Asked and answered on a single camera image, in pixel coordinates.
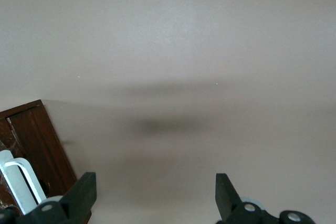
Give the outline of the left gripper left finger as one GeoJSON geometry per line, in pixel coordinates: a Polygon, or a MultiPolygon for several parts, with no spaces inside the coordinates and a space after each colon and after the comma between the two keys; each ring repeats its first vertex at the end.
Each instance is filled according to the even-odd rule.
{"type": "Polygon", "coordinates": [[[59,201],[40,204],[23,216],[10,208],[1,210],[1,223],[84,223],[96,200],[96,173],[86,172],[59,201]]]}

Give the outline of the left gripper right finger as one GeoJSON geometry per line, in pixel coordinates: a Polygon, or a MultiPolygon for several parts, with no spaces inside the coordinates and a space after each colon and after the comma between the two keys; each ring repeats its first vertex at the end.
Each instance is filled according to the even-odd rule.
{"type": "Polygon", "coordinates": [[[227,174],[216,175],[215,200],[221,220],[218,223],[267,224],[267,223],[314,223],[306,214],[285,210],[274,217],[252,201],[243,201],[227,174]]]}

